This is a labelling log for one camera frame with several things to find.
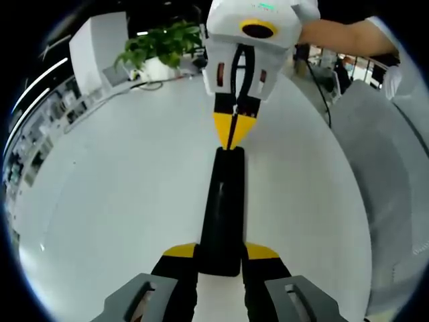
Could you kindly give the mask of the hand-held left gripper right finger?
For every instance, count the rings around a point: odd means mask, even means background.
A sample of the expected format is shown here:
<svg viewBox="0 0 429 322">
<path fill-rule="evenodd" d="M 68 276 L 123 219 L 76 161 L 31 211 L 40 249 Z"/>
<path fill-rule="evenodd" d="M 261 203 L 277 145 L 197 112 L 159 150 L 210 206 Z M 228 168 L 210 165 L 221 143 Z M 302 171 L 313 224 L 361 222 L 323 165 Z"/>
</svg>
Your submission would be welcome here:
<svg viewBox="0 0 429 322">
<path fill-rule="evenodd" d="M 242 261 L 250 321 L 344 321 L 338 303 L 303 276 L 292 276 L 272 249 L 245 244 Z"/>
</svg>

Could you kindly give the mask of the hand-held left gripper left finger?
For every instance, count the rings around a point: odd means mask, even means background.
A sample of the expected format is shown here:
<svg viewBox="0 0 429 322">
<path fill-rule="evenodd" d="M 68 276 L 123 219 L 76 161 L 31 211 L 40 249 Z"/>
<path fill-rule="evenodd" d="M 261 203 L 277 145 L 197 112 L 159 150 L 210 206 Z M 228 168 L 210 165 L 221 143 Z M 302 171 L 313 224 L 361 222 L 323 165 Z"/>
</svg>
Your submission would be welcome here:
<svg viewBox="0 0 429 322">
<path fill-rule="evenodd" d="M 150 273 L 111 293 L 94 321 L 191 321 L 197 304 L 196 244 L 166 250 Z"/>
</svg>

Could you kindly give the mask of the person's right hand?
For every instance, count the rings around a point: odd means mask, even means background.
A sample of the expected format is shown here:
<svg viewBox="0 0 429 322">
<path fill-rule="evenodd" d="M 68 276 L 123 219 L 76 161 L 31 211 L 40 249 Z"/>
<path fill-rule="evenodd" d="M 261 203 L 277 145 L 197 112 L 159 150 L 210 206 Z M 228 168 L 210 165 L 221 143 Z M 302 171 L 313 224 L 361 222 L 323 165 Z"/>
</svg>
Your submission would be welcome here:
<svg viewBox="0 0 429 322">
<path fill-rule="evenodd" d="M 296 1 L 293 9 L 300 20 L 301 26 L 305 27 L 309 23 L 320 20 L 318 0 Z"/>
</svg>

